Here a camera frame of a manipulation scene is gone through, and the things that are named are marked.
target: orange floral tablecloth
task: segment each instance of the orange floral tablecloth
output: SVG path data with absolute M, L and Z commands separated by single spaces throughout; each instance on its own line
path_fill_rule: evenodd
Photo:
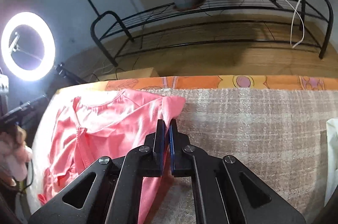
M 56 94 L 77 90 L 112 91 L 120 89 L 285 89 L 285 90 L 338 90 L 338 78 L 295 75 L 224 75 L 173 76 L 126 79 L 76 85 L 60 89 Z

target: plush toy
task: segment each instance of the plush toy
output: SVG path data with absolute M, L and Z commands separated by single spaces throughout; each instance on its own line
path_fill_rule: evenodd
M 0 133 L 0 170 L 6 175 L 22 181 L 27 176 L 26 164 L 32 159 L 32 150 L 26 146 L 26 131 L 13 126 Z

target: white cable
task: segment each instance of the white cable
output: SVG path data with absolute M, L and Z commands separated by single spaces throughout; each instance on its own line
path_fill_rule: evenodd
M 304 32 L 305 32 L 305 28 L 304 28 L 304 22 L 303 20 L 301 19 L 299 13 L 297 12 L 297 8 L 301 2 L 301 0 L 298 0 L 297 4 L 296 4 L 296 7 L 293 7 L 287 0 L 285 0 L 293 9 L 294 9 L 294 13 L 293 13 L 293 16 L 292 16 L 292 23 L 291 23 L 291 32 L 290 32 L 290 45 L 292 46 L 292 29 L 293 29 L 293 22 L 294 22 L 294 19 L 295 19 L 295 16 L 296 16 L 296 13 L 298 14 L 302 24 L 303 24 L 303 38 L 297 42 L 292 48 L 295 48 L 297 45 L 299 45 L 303 40 L 304 40 Z

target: silver bolt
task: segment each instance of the silver bolt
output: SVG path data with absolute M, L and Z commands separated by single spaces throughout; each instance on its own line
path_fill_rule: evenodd
M 148 151 L 150 151 L 150 147 L 140 146 L 139 151 L 142 152 L 142 153 L 147 153 Z
M 195 149 L 196 148 L 193 145 L 187 145 L 187 146 L 184 147 L 184 150 L 189 152 L 189 153 L 192 153 Z
M 108 164 L 110 158 L 108 156 L 102 156 L 99 158 L 99 163 L 102 165 Z
M 233 164 L 233 163 L 235 163 L 236 158 L 233 157 L 232 155 L 226 155 L 226 156 L 224 156 L 224 161 L 229 163 L 229 164 Z

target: triangular cutout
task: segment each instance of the triangular cutout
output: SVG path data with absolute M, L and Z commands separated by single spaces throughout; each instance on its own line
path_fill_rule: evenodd
M 70 192 L 66 193 L 62 201 L 77 208 L 81 209 L 86 201 L 88 193 L 95 180 L 96 173 L 90 173 L 80 183 L 78 183 Z
M 271 197 L 263 192 L 244 172 L 240 172 L 239 179 L 252 208 L 256 209 L 271 201 Z

